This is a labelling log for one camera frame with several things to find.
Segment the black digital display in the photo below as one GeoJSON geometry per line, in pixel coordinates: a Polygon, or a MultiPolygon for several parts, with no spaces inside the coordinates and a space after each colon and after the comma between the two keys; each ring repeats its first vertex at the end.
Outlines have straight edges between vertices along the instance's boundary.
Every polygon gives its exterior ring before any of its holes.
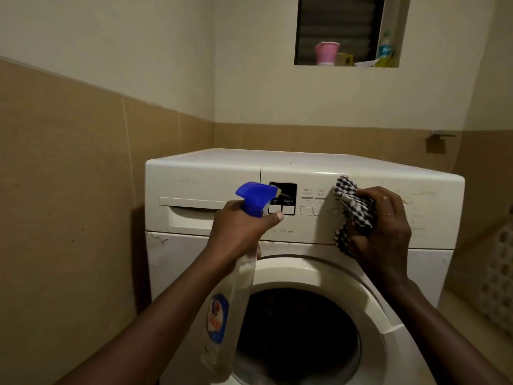
{"type": "Polygon", "coordinates": [[[277,198],[271,201],[271,205],[296,206],[298,184],[291,184],[288,182],[270,182],[269,185],[277,186],[282,191],[277,198]]]}

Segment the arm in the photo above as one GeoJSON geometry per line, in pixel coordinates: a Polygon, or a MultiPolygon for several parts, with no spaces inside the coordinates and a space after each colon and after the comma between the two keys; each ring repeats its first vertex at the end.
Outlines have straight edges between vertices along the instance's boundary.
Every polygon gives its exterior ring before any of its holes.
{"type": "Polygon", "coordinates": [[[376,229],[369,236],[349,224],[349,240],[362,266],[401,318],[439,384],[511,385],[424,297],[406,274],[411,230],[401,198],[381,187],[361,189],[376,202],[376,229]]]}
{"type": "Polygon", "coordinates": [[[215,214],[205,249],[182,275],[111,342],[56,385],[153,385],[174,356],[203,302],[237,259],[282,219],[261,219],[230,201],[215,214]]]}

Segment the blue label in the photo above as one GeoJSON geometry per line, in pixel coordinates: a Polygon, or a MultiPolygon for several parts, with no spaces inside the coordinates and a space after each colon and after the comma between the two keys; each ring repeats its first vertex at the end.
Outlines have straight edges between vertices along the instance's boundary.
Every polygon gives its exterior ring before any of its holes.
{"type": "Polygon", "coordinates": [[[380,46],[378,58],[381,58],[382,56],[392,56],[392,46],[390,44],[383,44],[380,46]]]}
{"type": "Polygon", "coordinates": [[[230,303],[221,293],[212,296],[207,313],[207,332],[212,342],[223,343],[230,303]]]}

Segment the front-loading washing machine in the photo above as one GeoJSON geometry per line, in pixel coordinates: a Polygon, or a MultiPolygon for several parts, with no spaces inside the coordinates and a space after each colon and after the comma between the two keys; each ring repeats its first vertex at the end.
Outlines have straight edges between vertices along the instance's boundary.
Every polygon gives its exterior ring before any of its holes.
{"type": "MultiPolygon", "coordinates": [[[[412,229],[408,275],[437,305],[460,223],[462,177],[352,155],[210,149],[146,163],[146,243],[155,299],[207,243],[215,211],[248,181],[286,196],[263,235],[227,384],[414,384],[422,356],[356,261],[334,245],[340,175],[401,195],[412,229]]],[[[207,302],[160,384],[208,384],[200,361],[207,302]]]]}

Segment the black and white checkered cloth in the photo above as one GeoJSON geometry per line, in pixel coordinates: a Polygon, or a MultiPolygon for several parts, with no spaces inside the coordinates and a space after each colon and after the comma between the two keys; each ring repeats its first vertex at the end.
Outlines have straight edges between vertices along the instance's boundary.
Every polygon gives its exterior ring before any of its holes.
{"type": "MultiPolygon", "coordinates": [[[[365,236],[370,235],[376,224],[376,207],[372,199],[360,197],[356,194],[358,187],[348,177],[343,175],[337,180],[335,194],[343,205],[346,219],[351,218],[355,227],[365,236]]],[[[335,241],[341,252],[354,258],[347,240],[347,224],[335,232],[335,241]]]]}

